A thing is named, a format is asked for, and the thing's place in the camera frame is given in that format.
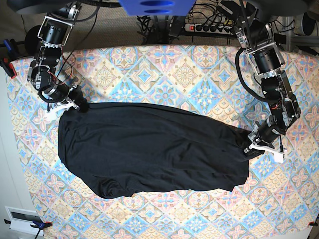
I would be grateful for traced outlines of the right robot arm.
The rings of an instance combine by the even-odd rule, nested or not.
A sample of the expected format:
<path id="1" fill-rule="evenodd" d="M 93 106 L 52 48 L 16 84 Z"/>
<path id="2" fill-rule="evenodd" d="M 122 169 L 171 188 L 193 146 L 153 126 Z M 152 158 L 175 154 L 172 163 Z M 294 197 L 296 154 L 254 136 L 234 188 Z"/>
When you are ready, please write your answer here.
<path id="1" fill-rule="evenodd" d="M 31 62 L 27 80 L 48 104 L 71 103 L 75 108 L 87 105 L 79 86 L 69 86 L 55 75 L 62 48 L 74 24 L 80 22 L 81 3 L 70 0 L 9 0 L 8 7 L 19 14 L 45 13 L 37 33 L 39 45 Z"/>

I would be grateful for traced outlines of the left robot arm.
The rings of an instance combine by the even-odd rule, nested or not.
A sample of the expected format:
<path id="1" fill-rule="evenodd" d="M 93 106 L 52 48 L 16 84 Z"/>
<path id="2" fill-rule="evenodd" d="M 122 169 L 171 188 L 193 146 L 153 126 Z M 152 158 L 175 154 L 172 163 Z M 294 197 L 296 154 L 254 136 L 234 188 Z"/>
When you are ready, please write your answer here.
<path id="1" fill-rule="evenodd" d="M 235 56 L 235 66 L 240 83 L 254 98 L 266 102 L 270 116 L 264 123 L 256 123 L 250 134 L 255 144 L 272 144 L 300 118 L 301 109 L 291 89 L 287 74 L 281 67 L 285 61 L 277 47 L 271 20 L 275 16 L 295 16 L 306 12 L 311 0 L 249 0 L 240 1 L 235 20 L 236 36 L 241 44 Z M 261 80 L 263 96 L 259 96 L 245 83 L 239 57 L 245 53 L 255 73 Z"/>

